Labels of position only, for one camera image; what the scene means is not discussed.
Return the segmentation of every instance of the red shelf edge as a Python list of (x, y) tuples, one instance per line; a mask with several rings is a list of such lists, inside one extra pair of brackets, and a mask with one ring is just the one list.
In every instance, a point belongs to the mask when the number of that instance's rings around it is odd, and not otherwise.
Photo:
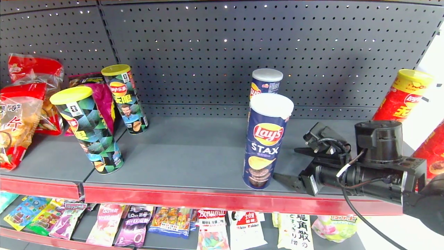
[[(251, 194), (222, 194), (138, 188), (101, 187), (84, 183), (85, 202), (149, 204), (167, 207), (214, 208), (312, 215), (353, 214), (344, 199), (286, 197)], [(352, 199), (353, 205), (366, 216), (402, 215), (401, 206), (375, 200)]]
[(128, 248), (96, 246), (85, 242), (52, 238), (49, 236), (20, 232), (8, 228), (1, 228), (0, 235), (26, 242), (72, 250), (128, 250)]
[(10, 193), (79, 200), (79, 188), (68, 181), (37, 181), (29, 178), (0, 177), (0, 190)]

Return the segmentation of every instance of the lay's logo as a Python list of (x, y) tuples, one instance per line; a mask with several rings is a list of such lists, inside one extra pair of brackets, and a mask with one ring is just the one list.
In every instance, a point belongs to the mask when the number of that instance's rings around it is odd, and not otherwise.
[(284, 128), (273, 123), (259, 123), (254, 127), (253, 136), (265, 146), (273, 146), (284, 134)]

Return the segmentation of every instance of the magenta package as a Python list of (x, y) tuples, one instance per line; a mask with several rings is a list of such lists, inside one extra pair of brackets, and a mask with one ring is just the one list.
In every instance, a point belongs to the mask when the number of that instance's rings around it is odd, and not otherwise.
[(114, 246), (142, 247), (153, 210), (153, 206), (131, 206)]

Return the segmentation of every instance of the yellow lid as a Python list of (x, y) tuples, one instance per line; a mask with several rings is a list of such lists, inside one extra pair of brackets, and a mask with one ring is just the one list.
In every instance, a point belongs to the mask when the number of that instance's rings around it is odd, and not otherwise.
[(111, 66), (103, 68), (101, 73), (104, 76), (113, 77), (113, 76), (117, 76), (117, 75), (126, 73), (126, 72), (128, 72), (130, 70), (131, 70), (131, 68), (130, 68), (129, 65), (126, 65), (126, 64), (116, 64), (116, 65), (111, 65)]
[(70, 102), (80, 101), (92, 95), (92, 89), (87, 86), (77, 86), (74, 88), (64, 89), (52, 95), (49, 101), (53, 105), (67, 104)]
[(409, 81), (420, 82), (424, 85), (428, 85), (433, 81), (433, 76), (431, 76), (427, 73), (421, 72), (421, 71), (413, 70), (413, 69), (399, 70), (398, 77), (402, 77), (402, 78), (407, 79)]

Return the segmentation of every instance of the green patterned can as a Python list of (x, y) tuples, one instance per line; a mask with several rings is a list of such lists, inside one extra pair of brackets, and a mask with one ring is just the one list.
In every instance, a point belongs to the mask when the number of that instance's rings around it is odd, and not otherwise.
[(49, 101), (68, 122), (80, 146), (100, 174), (123, 165), (122, 154), (92, 98), (92, 89), (78, 86), (54, 94)]
[(130, 134), (140, 134), (146, 131), (149, 124), (136, 95), (130, 66), (112, 65), (102, 69), (101, 72)]

